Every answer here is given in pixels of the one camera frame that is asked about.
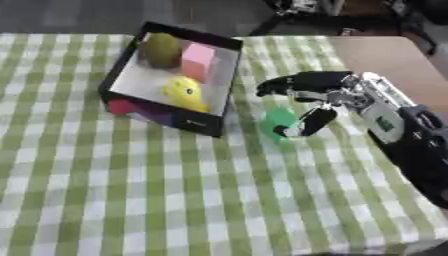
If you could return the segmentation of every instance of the green checkered tablecloth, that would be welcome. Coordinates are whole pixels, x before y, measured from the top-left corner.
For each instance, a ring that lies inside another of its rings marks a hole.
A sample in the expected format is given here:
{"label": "green checkered tablecloth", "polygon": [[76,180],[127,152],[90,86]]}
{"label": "green checkered tablecloth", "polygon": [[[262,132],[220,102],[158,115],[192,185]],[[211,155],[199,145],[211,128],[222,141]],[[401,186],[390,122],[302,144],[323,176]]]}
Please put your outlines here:
{"label": "green checkered tablecloth", "polygon": [[255,86],[342,69],[324,37],[245,40],[222,139],[115,117],[96,89],[130,37],[0,35],[0,255],[402,252],[448,239],[356,116],[275,144]]}

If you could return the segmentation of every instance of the green cube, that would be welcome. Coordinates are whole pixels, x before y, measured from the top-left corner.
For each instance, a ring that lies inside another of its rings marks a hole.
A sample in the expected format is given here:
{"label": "green cube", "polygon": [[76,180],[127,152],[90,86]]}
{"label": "green cube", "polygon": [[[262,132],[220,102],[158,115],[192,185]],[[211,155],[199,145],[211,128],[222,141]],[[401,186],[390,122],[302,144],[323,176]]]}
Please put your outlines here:
{"label": "green cube", "polygon": [[274,108],[266,114],[265,119],[260,123],[261,131],[273,139],[275,142],[279,142],[284,139],[283,136],[274,132],[274,128],[278,125],[290,127],[297,121],[297,117],[289,111],[287,108],[278,107]]}

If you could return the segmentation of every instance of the pink block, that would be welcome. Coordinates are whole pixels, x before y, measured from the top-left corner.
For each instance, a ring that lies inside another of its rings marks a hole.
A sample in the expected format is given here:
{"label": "pink block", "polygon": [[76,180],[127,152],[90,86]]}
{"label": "pink block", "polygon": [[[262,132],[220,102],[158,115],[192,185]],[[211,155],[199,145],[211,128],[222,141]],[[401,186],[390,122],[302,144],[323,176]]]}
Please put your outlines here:
{"label": "pink block", "polygon": [[205,82],[215,50],[198,43],[191,43],[182,54],[182,74]]}

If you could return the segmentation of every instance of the yellow toy fish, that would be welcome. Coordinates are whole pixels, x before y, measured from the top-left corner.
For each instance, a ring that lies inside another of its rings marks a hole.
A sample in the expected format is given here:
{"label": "yellow toy fish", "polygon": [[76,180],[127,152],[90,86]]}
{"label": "yellow toy fish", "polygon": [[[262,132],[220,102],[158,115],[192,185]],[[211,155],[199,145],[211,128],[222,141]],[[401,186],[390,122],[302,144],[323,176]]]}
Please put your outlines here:
{"label": "yellow toy fish", "polygon": [[176,76],[161,88],[171,104],[197,112],[208,112],[209,106],[202,102],[202,91],[198,82],[186,76]]}

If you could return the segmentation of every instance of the robotic hand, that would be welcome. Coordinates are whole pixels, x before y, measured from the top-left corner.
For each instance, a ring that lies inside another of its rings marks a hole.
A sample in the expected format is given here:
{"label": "robotic hand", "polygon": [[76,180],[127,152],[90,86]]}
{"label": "robotic hand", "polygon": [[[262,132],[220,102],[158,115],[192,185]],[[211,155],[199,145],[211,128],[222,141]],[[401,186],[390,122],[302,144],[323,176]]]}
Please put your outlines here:
{"label": "robotic hand", "polygon": [[448,209],[448,126],[427,107],[414,104],[386,78],[349,71],[302,72],[260,84],[257,96],[289,95],[298,102],[320,102],[290,127],[284,137],[310,136],[346,106],[366,123],[368,133],[403,175],[432,203]]}

